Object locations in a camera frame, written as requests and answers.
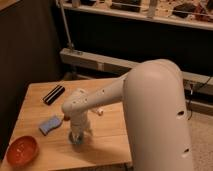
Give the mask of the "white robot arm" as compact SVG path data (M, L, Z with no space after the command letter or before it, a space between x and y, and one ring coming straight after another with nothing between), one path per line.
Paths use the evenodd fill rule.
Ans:
M166 59L138 64L111 84L69 97L62 111L74 137L83 132L83 114L121 102L134 171L194 171L183 76Z

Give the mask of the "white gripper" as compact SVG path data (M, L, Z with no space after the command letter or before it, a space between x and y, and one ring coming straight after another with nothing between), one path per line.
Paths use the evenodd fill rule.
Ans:
M94 108L91 110L93 113L98 116L103 115L103 110L101 108ZM90 120L86 113L75 115L70 119L70 127L71 127L71 135L74 140L83 139L84 133L87 132L89 134L92 133Z

